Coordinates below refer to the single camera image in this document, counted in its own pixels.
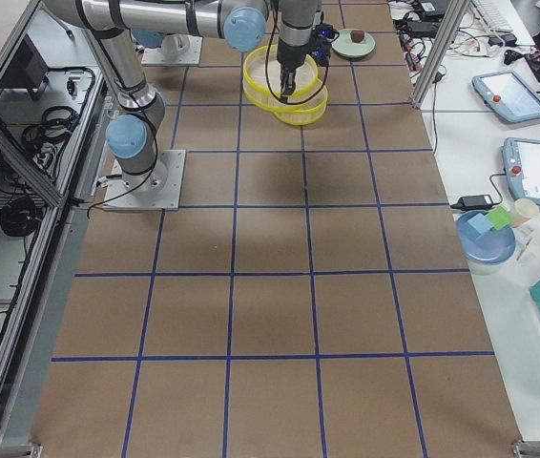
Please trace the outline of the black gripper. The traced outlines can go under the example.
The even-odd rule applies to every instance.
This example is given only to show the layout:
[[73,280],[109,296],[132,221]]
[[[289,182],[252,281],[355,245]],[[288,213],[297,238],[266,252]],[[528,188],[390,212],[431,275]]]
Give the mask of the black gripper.
[[297,89],[296,70],[305,61],[307,46],[292,46],[286,42],[280,42],[277,49],[277,60],[281,64],[280,69],[280,101],[287,101]]

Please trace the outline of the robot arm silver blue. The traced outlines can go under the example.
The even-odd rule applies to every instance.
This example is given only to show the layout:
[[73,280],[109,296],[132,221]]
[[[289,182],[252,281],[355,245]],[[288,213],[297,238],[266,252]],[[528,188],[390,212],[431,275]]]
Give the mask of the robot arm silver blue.
[[143,123],[145,144],[126,158],[113,146],[129,190],[159,186],[157,129],[165,109],[135,55],[135,31],[221,38],[239,52],[256,48],[270,15],[267,1],[47,1],[50,12],[85,31],[93,55],[123,111]]
[[288,102],[296,90],[297,69],[312,52],[313,29],[321,13],[319,1],[121,1],[119,16],[131,30],[184,33],[220,38],[239,52],[256,48],[267,22],[280,23],[277,60],[279,100]]

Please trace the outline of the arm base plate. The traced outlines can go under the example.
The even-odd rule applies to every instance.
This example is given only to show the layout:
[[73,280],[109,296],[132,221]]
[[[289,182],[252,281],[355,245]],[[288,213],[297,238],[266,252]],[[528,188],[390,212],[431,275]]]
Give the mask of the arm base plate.
[[177,211],[185,162],[185,150],[161,150],[154,171],[145,179],[145,175],[123,175],[115,159],[112,173],[119,178],[108,182],[101,208],[109,211]]
[[146,48],[142,65],[146,67],[197,66],[203,39],[184,34],[166,35],[159,48]]

